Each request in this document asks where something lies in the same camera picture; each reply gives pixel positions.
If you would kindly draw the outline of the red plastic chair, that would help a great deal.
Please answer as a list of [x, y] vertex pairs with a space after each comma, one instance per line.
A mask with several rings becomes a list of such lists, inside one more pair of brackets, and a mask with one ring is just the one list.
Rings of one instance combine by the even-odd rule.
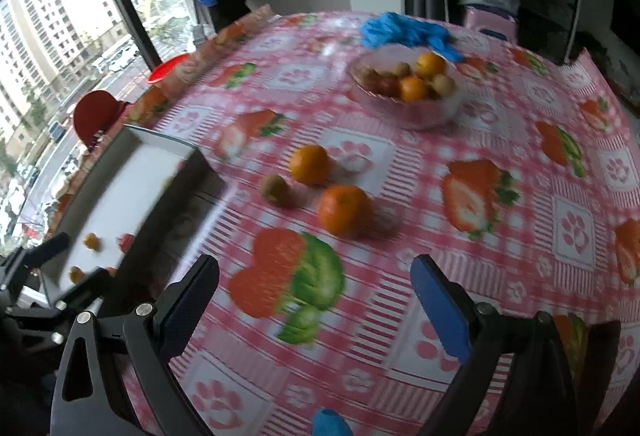
[[101, 137], [111, 130], [124, 113], [128, 103], [116, 100], [104, 90], [91, 91], [81, 97], [73, 112], [73, 128], [79, 141], [91, 151]]

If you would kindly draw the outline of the pink strawberry tablecloth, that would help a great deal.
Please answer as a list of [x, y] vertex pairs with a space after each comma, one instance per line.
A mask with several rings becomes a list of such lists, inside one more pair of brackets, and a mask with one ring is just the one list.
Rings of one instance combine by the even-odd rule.
[[[407, 435], [459, 369], [410, 287], [431, 255], [474, 299], [559, 320], [570, 369], [589, 328], [617, 320], [604, 423], [639, 368], [639, 143], [582, 53], [558, 67], [459, 27], [465, 97], [422, 131], [372, 117], [346, 74], [361, 14], [260, 10], [143, 94], [126, 122], [199, 144], [224, 181], [201, 191], [176, 237], [216, 257], [220, 285], [172, 367], [217, 435], [303, 435], [319, 408], [359, 435]], [[319, 186], [288, 159], [319, 145]], [[279, 174], [293, 203], [262, 199]], [[322, 193], [355, 185], [373, 204], [356, 238], [318, 221]]]

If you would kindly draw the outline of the blue gloves pile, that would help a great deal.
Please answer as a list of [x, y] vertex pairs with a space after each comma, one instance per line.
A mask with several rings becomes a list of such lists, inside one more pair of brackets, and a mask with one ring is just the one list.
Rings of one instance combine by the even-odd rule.
[[362, 25], [360, 33], [361, 44], [371, 50], [387, 44], [401, 44], [408, 48], [424, 46], [451, 63], [462, 63], [465, 59], [454, 47], [447, 28], [406, 15], [386, 12], [370, 18]]

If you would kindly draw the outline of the red plastic basin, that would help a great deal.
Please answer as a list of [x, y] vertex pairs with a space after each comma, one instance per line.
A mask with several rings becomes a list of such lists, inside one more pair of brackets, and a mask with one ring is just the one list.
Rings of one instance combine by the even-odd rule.
[[159, 64], [155, 69], [151, 71], [146, 81], [148, 81], [149, 85], [157, 84], [158, 82], [162, 81], [163, 78], [167, 76], [167, 74], [170, 74], [171, 71], [173, 71], [178, 65], [183, 63], [190, 56], [190, 53], [183, 53], [166, 60], [166, 62]]

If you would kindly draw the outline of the large mandarin orange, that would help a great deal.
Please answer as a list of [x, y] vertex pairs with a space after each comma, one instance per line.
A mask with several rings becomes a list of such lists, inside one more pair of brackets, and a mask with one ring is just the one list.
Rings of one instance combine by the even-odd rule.
[[318, 221], [333, 236], [356, 238], [373, 223], [372, 201], [355, 185], [331, 186], [320, 197]]

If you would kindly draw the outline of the brown kiwi fruit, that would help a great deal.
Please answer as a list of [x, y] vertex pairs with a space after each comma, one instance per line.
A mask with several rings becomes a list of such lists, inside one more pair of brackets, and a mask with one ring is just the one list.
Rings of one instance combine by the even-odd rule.
[[262, 199], [276, 207], [287, 208], [293, 203], [290, 186], [279, 174], [270, 174], [262, 178], [259, 184]]

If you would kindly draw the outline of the yellow kumquat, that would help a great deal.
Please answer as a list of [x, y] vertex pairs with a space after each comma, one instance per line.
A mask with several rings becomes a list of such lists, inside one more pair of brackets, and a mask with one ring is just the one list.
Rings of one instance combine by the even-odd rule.
[[68, 272], [68, 278], [70, 278], [70, 282], [72, 282], [73, 285], [78, 285], [78, 283], [84, 280], [85, 277], [86, 277], [86, 273], [80, 267], [78, 266], [70, 267], [70, 271]]

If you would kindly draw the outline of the small orange kumquat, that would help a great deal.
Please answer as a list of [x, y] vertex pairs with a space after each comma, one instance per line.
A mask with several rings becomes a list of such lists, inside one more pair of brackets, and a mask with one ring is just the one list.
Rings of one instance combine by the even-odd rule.
[[102, 248], [101, 239], [95, 233], [88, 233], [85, 235], [82, 243], [85, 247], [94, 252], [100, 252]]

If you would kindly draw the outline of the clear plastic fruit bowl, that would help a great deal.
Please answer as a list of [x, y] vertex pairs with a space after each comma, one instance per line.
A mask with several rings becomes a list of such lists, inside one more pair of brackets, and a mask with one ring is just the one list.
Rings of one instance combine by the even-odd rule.
[[350, 95], [372, 117], [421, 131], [454, 118], [465, 97], [460, 63], [431, 48], [387, 44], [350, 62]]

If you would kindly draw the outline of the orange fruit near bowl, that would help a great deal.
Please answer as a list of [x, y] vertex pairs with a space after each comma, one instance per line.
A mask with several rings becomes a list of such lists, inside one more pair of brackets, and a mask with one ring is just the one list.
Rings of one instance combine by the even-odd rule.
[[306, 186], [325, 183], [332, 170], [332, 160], [322, 146], [304, 145], [296, 149], [288, 159], [288, 172], [294, 181]]

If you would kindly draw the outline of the white shallow tray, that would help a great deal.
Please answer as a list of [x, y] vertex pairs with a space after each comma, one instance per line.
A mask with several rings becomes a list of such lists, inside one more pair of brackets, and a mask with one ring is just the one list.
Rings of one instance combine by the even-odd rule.
[[[40, 268], [42, 289], [53, 304], [73, 286], [70, 267], [86, 275], [96, 268], [115, 267], [119, 276], [136, 264], [134, 256], [148, 256], [160, 246], [199, 191], [219, 193], [224, 181], [206, 160], [203, 150], [184, 139], [124, 126], [102, 151], [77, 190], [70, 195], [53, 232], [70, 236], [70, 246]], [[100, 252], [82, 243], [95, 233]], [[126, 254], [117, 238], [136, 239]]]

